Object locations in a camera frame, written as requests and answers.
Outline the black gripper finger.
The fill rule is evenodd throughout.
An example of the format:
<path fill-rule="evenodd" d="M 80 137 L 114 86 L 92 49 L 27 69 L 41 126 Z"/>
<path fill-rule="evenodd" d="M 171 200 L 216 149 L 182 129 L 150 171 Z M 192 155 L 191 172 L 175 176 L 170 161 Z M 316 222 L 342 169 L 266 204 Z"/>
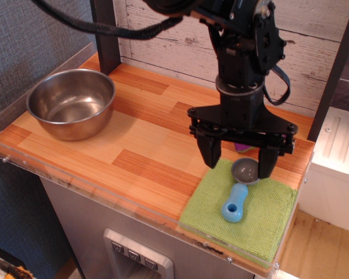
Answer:
<path fill-rule="evenodd" d="M 197 144 L 204 163 L 214 169 L 221 156 L 221 140 L 199 135 L 197 137 Z"/>
<path fill-rule="evenodd" d="M 276 165 L 279 149 L 268 146 L 261 148 L 258 154 L 258 177 L 260 179 L 269 178 Z"/>

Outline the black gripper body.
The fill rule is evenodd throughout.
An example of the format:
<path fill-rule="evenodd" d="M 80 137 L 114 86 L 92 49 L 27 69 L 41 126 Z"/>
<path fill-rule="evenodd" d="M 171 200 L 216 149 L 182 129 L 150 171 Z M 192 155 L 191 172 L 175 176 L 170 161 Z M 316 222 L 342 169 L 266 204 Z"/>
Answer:
<path fill-rule="evenodd" d="M 192 107 L 190 133 L 259 148 L 293 153 L 298 126 L 270 112 L 264 105 L 263 88 L 247 92 L 220 92 L 220 104 Z"/>

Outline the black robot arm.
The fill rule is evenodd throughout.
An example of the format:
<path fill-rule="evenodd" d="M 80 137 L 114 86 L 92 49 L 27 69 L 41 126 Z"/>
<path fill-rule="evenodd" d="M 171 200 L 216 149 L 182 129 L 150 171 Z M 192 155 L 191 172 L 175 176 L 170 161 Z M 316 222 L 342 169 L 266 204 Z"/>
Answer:
<path fill-rule="evenodd" d="M 276 73 L 286 42 L 275 25 L 272 1 L 148 1 L 154 11 L 169 17 L 192 16 L 208 27 L 218 60 L 215 85 L 218 105 L 193 107 L 187 112 L 205 164 L 215 167 L 222 141 L 259 148 L 258 176 L 268 178 L 279 156 L 292 153 L 298 127 L 274 115 L 265 77 Z"/>

